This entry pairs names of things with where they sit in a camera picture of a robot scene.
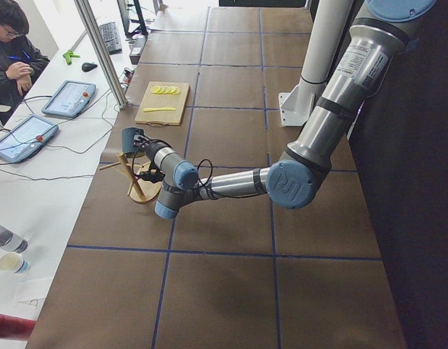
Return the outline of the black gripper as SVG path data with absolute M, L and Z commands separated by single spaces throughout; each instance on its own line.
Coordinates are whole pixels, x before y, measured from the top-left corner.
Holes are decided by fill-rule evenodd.
M 140 135 L 140 134 L 135 134 L 134 138 L 133 138 L 133 148 L 136 151 L 146 151 L 147 147 L 151 144 L 151 138 L 145 136 L 145 135 Z

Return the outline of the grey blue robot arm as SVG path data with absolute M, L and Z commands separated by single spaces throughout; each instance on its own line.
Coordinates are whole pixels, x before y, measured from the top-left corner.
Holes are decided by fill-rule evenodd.
M 266 194 L 287 209 L 314 199 L 331 169 L 330 157 L 363 101 L 372 94 L 391 59 L 412 43 L 434 1 L 365 1 L 349 33 L 351 42 L 301 129 L 271 167 L 199 179 L 198 169 L 166 142 L 136 136 L 161 173 L 155 212 L 173 219 L 192 202 Z

